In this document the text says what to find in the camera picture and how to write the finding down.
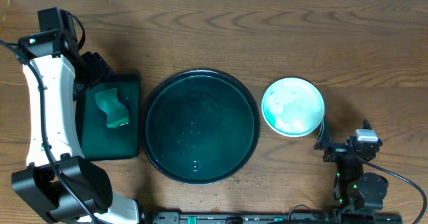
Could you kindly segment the white plate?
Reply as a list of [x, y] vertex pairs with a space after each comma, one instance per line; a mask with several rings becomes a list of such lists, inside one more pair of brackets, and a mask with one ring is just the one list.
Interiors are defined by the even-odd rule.
[[297, 138], [313, 132], [324, 119], [319, 89], [302, 78], [283, 78], [271, 84], [261, 99], [261, 113], [278, 134]]

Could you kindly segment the green sponge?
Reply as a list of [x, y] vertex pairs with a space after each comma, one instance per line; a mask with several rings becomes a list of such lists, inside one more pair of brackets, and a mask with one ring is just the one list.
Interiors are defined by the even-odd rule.
[[118, 89], [110, 88], [95, 94], [97, 107], [106, 114], [106, 126], [118, 128], [130, 121], [128, 109], [118, 99]]

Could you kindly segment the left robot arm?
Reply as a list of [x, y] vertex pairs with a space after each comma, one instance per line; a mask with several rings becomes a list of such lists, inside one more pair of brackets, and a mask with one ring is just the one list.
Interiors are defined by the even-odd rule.
[[26, 168], [12, 174], [13, 190], [47, 223], [139, 223], [138, 203], [112, 190], [106, 171], [84, 157], [76, 130], [74, 100], [113, 72], [99, 54], [82, 53], [75, 15], [57, 7], [37, 15], [39, 33], [13, 48], [31, 109]]

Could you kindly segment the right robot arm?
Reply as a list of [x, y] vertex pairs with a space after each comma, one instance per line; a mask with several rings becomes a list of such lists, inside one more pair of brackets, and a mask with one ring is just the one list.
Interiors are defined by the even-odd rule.
[[314, 148], [324, 151], [324, 162], [334, 162], [337, 166], [333, 195], [340, 208], [335, 211], [335, 218], [340, 219], [345, 213], [372, 215], [383, 209], [388, 180], [363, 170], [364, 162], [374, 159], [382, 145], [367, 120], [343, 143], [332, 142], [327, 121], [321, 122]]

